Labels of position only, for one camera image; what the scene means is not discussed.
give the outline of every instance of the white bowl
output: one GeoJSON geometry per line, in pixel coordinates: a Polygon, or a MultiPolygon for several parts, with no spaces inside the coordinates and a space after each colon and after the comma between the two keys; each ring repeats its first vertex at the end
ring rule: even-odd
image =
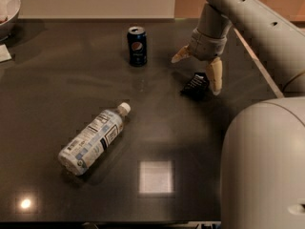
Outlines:
{"type": "Polygon", "coordinates": [[[8,20],[0,24],[0,41],[6,39],[10,35],[10,31],[16,24],[16,20],[20,11],[20,0],[7,0],[8,20]]]}

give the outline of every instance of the wall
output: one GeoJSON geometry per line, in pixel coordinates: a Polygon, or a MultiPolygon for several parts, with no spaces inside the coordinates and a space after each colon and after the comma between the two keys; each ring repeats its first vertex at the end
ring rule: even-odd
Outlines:
{"type": "Polygon", "coordinates": [[[21,0],[20,18],[173,18],[175,0],[21,0]]]}
{"type": "MultiPolygon", "coordinates": [[[[260,0],[290,21],[305,21],[305,0],[260,0]]],[[[205,0],[176,0],[175,17],[197,18],[205,0]]]]}

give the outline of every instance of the dark blue can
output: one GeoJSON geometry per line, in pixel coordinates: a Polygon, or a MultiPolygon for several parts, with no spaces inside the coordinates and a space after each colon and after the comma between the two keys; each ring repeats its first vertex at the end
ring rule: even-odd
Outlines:
{"type": "Polygon", "coordinates": [[[127,34],[130,64],[143,66],[147,63],[146,32],[143,27],[130,27],[127,34]]]}

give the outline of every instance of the bottle cap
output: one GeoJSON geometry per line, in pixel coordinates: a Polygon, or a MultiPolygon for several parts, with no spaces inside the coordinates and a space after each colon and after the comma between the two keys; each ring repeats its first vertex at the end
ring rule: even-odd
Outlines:
{"type": "Polygon", "coordinates": [[[131,106],[128,103],[121,103],[118,108],[123,112],[123,115],[127,115],[131,111],[131,106]]]}

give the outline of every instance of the plastic bottle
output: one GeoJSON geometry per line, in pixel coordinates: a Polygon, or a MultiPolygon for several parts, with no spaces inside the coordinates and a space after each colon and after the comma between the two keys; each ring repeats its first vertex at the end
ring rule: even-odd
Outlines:
{"type": "Polygon", "coordinates": [[[61,164],[76,176],[83,175],[123,131],[124,118],[130,110],[127,103],[104,110],[61,150],[58,155],[61,164]]]}

